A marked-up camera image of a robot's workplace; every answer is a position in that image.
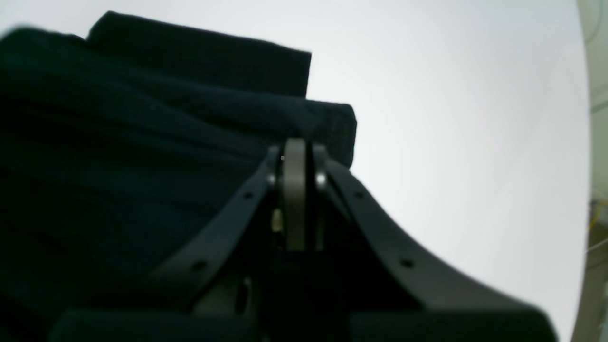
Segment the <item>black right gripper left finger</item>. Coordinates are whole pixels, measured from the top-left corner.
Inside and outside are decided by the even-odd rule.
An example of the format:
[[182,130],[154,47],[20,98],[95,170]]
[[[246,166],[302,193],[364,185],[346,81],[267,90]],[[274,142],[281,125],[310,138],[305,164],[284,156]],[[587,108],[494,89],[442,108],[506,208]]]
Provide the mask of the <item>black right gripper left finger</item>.
[[306,248],[307,143],[287,139],[269,148],[257,171],[220,213],[150,274],[67,312],[50,342],[255,342],[261,289],[254,258],[279,219],[287,247]]

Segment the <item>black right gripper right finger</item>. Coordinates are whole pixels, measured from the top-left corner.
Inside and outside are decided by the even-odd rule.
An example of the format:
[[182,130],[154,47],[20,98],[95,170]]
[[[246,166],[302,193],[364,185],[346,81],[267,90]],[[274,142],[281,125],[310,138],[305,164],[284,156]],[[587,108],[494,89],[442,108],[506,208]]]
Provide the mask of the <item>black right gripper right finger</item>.
[[[330,208],[347,214],[347,232],[361,236],[372,269],[386,276],[393,294],[380,290],[391,309],[348,314],[352,342],[555,342],[542,310],[457,271],[422,247],[380,207],[367,189],[326,148],[307,144],[315,188]],[[337,199],[330,198],[335,193]]]

